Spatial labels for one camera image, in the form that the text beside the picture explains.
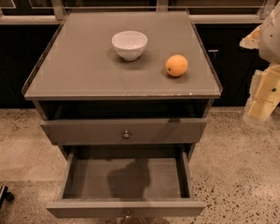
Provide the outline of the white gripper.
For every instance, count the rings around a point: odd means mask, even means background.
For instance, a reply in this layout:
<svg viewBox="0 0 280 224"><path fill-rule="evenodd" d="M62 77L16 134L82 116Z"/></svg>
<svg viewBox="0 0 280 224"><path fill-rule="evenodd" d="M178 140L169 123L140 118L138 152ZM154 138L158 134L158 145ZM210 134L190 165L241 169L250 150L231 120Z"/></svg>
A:
<svg viewBox="0 0 280 224"><path fill-rule="evenodd" d="M245 104L247 118L264 121L280 103L280 1L261 27L244 37L239 46L259 49L260 58L271 63L264 71L255 71Z"/></svg>

